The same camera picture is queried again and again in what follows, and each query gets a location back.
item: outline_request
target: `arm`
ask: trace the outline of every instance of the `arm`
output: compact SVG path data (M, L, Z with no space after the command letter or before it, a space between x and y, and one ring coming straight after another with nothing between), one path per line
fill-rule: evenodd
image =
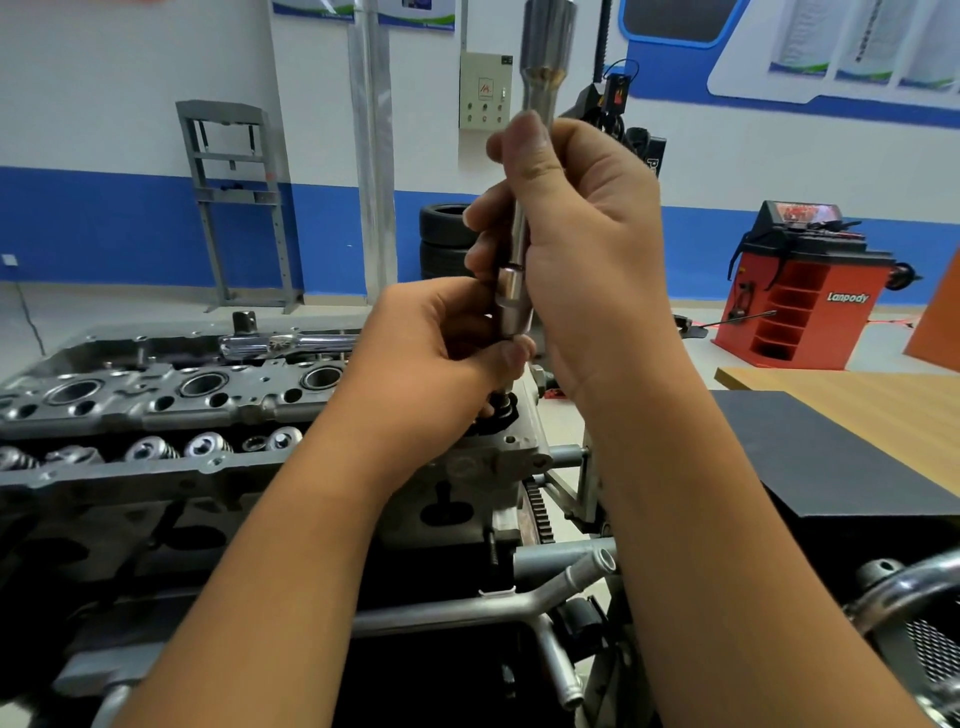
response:
M527 339L492 340L471 279L388 289L324 413L230 544L117 728L329 725L367 547L391 493L446 451Z
M507 182L467 212L485 231L468 265L489 275L516 195L531 229L530 295L593 440L664 725L924 728L804 559L686 355L656 178L579 122L558 121L550 141L529 114L492 138Z

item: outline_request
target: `red machine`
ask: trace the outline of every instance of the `red machine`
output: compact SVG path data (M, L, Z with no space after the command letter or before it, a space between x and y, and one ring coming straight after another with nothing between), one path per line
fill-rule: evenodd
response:
M742 255L714 343L758 367L844 369L877 296L904 268L867 250L850 231L858 224L836 205L763 203L731 259L728 279ZM906 285L916 279L907 275Z

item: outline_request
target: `stack of tires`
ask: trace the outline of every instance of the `stack of tires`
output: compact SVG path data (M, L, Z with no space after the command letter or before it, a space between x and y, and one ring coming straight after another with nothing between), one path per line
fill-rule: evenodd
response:
M420 210L420 277L470 276L464 256L477 233L464 225L467 203L427 205Z

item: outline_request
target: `poster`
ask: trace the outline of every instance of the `poster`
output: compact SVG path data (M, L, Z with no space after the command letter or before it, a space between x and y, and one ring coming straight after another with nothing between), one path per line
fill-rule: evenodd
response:
M960 0L620 0L632 96L960 128Z
M353 3L344 0L274 0L277 15L352 20Z
M407 28L452 31L457 0L378 0L380 22Z

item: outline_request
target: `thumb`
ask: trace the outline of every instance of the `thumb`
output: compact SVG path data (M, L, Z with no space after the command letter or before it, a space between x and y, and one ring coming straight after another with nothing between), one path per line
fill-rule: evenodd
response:
M557 204L580 199L564 174L550 132L535 111L514 117L503 133L503 169L507 184L531 220L556 214Z
M464 359L470 376L485 394L510 384L523 376L523 366L537 353L537 345L529 336L515 336L500 341Z

